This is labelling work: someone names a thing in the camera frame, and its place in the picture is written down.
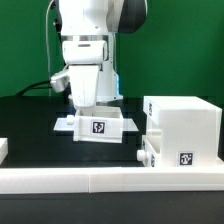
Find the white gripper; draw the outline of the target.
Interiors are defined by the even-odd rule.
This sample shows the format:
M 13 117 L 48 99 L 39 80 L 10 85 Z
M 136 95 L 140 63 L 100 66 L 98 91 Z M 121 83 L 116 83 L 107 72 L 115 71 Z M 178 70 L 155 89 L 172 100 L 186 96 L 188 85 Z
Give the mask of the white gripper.
M 100 66 L 107 59 L 107 43 L 96 41 L 64 41 L 63 58 L 69 66 L 69 79 L 76 109 L 96 104 Z

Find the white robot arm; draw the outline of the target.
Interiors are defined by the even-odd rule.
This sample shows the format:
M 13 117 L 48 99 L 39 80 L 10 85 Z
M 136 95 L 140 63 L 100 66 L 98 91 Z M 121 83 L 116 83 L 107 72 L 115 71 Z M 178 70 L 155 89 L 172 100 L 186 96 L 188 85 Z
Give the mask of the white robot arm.
M 144 24 L 147 0 L 56 0 L 56 6 L 68 70 L 52 79 L 54 88 L 69 85 L 79 110 L 116 99 L 115 35 L 132 34 Z

